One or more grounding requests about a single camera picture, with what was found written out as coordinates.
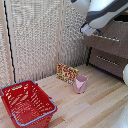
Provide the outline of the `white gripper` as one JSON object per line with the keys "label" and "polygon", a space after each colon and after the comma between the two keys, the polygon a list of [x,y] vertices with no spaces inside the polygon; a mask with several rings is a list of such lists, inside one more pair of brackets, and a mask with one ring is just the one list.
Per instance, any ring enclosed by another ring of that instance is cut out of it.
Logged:
{"label": "white gripper", "polygon": [[91,36],[95,32],[95,29],[91,28],[87,23],[84,23],[80,28],[80,32]]}

